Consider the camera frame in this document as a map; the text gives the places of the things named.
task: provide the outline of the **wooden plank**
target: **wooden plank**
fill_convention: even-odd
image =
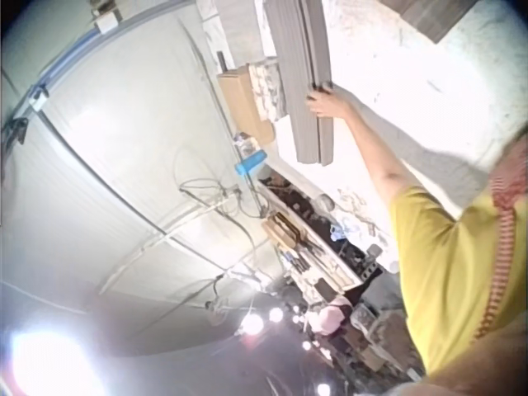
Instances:
[[[398,14],[402,15],[407,11],[409,7],[415,2],[415,0],[379,0],[382,4],[387,6]]]
[[[402,18],[438,43],[477,1],[415,0],[402,14]]]
[[[333,160],[333,122],[320,121],[305,104],[311,86],[330,80],[330,54],[321,0],[267,0],[271,36],[290,114],[297,161]]]

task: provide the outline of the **cable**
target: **cable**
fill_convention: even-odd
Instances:
[[[47,299],[43,299],[42,297],[39,297],[38,295],[33,295],[29,291],[25,291],[25,290],[21,289],[20,287],[12,285],[11,283],[9,283],[9,282],[7,282],[5,280],[0,280],[0,282],[2,282],[3,285],[9,287],[10,289],[13,289],[13,290],[17,291],[20,294],[25,295],[26,297],[34,299],[35,301],[38,301],[38,302],[43,303],[43,304],[47,304],[50,307],[57,308],[57,309],[62,309],[63,311],[68,311],[68,312],[70,312],[72,314],[77,314],[77,315],[86,315],[87,314],[87,311],[82,311],[80,309],[74,309],[74,308],[65,307],[64,305],[56,304],[56,303],[54,303],[52,301],[49,301]]]
[[[264,210],[262,211],[263,214],[266,214],[270,211],[270,208],[271,208],[271,204],[270,204],[270,200],[268,200],[267,196],[265,196],[264,194],[262,194],[260,191],[258,190],[255,190],[255,193],[258,195],[258,196],[261,196],[262,198],[264,198],[264,200],[266,201],[266,206],[264,206]],[[242,207],[242,200],[241,199],[238,199],[238,208],[240,209],[240,211],[242,213],[244,213],[247,217],[249,217],[250,219],[262,219],[262,216],[261,215],[258,215],[258,216],[253,216],[251,214],[249,214],[248,212],[246,212],[246,210],[244,210],[244,208]]]
[[[222,104],[220,103],[219,96],[218,96],[218,94],[215,91],[215,85],[213,84],[213,81],[211,80],[209,72],[207,71],[207,64],[205,63],[204,56],[200,52],[200,48],[198,48],[198,45],[196,44],[196,42],[192,38],[191,33],[187,30],[187,28],[183,24],[182,20],[178,18],[178,21],[180,22],[181,29],[183,30],[183,32],[185,33],[187,39],[189,40],[189,44],[191,46],[191,50],[192,50],[193,54],[195,55],[196,60],[198,61],[198,63],[201,66],[201,72],[202,72],[202,74],[205,77],[205,80],[207,82],[207,88],[209,89],[209,92],[210,92],[210,95],[211,95],[211,97],[213,99],[213,102],[214,102],[217,110],[220,113],[222,121],[224,122],[224,127],[225,127],[224,130],[225,130],[225,133],[227,134],[227,136],[229,138],[229,142],[231,143],[233,141],[233,134],[232,134],[232,131],[231,131],[231,125],[229,124],[228,117],[226,116],[224,108],[222,107]],[[242,154],[238,150],[238,147],[236,145],[233,145],[233,144],[230,144],[230,145],[233,148],[233,151],[235,153],[235,156],[237,157],[237,160],[239,162],[242,162],[242,160],[243,160]],[[252,178],[247,173],[244,174],[243,177],[244,177],[244,180],[247,183],[247,186],[249,187],[250,192],[253,194],[253,199],[255,200],[255,205],[257,205],[259,210],[262,210],[262,208],[260,208],[260,201],[258,200],[257,194],[255,193],[256,190],[255,190],[255,185],[253,184]]]

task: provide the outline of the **person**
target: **person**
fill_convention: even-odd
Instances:
[[[326,86],[307,105],[346,122],[389,210],[408,329],[429,376],[526,311],[526,129],[453,219],[342,96]]]

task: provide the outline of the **light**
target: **light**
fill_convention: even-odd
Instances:
[[[332,361],[332,353],[327,348],[321,348],[319,350],[324,357],[326,357],[329,361]]]
[[[260,316],[250,313],[244,318],[240,326],[242,328],[242,332],[250,336],[256,336],[264,328],[264,321]]]
[[[278,323],[284,318],[284,312],[282,312],[282,309],[280,308],[273,308],[270,311],[270,320],[273,323]]]
[[[83,350],[53,332],[21,334],[12,343],[13,375],[29,396],[102,396],[102,384]]]
[[[317,394],[319,396],[330,396],[330,385],[328,384],[317,385]]]

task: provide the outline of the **electrical wire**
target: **electrical wire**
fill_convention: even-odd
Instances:
[[[263,214],[265,213],[269,213],[270,211],[270,208],[271,208],[271,204],[270,204],[270,200],[268,200],[267,196],[265,196],[264,194],[262,194],[260,191],[258,190],[255,190],[255,194],[257,196],[261,196],[262,198],[264,198],[264,200],[266,201],[266,206],[264,206],[264,210],[262,211]],[[245,214],[247,217],[249,217],[250,219],[262,219],[262,216],[261,215],[258,215],[258,216],[254,216],[254,215],[251,215],[249,214],[248,212],[246,212],[246,210],[244,210],[244,208],[242,207],[242,199],[238,199],[238,208],[240,209],[240,211]]]
[[[77,314],[77,315],[86,315],[87,314],[87,311],[82,311],[80,309],[69,308],[69,307],[66,307],[66,306],[61,305],[61,304],[56,304],[53,301],[49,301],[47,299],[43,299],[42,297],[39,297],[38,295],[33,295],[29,291],[25,291],[25,290],[21,289],[20,287],[12,285],[11,283],[9,283],[9,282],[7,282],[5,280],[0,280],[0,282],[2,282],[3,285],[7,286],[10,289],[13,289],[13,290],[17,291],[18,293],[20,293],[22,295],[25,295],[26,297],[29,297],[31,299],[34,299],[35,301],[38,301],[38,302],[40,302],[42,304],[49,305],[50,307],[57,308],[57,309],[62,309],[63,311],[68,311],[68,312],[70,312],[72,314]]]

